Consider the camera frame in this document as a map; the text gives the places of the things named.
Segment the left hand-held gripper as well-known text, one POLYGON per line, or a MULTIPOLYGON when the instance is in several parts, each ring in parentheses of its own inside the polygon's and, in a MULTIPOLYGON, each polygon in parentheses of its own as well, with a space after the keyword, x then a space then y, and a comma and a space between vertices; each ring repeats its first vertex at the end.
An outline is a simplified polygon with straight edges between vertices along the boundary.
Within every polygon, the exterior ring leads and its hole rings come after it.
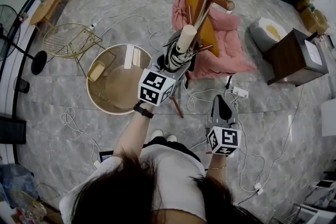
POLYGON ((185 65, 174 72, 164 69, 164 59, 164 53, 155 54, 151 58, 150 66, 143 70, 138 85, 138 99, 154 106, 161 105, 174 95, 186 71, 194 70, 196 55, 188 56, 185 65))

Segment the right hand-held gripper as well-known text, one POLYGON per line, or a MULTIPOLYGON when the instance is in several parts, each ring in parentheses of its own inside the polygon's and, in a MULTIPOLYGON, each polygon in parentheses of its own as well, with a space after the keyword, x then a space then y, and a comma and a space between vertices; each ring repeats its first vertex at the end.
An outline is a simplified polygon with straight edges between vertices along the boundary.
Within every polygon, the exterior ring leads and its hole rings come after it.
POLYGON ((230 156, 240 148, 242 132, 238 129, 238 114, 230 102, 225 101, 221 95, 217 95, 213 100, 212 113, 213 122, 206 127, 207 141, 212 154, 230 156))

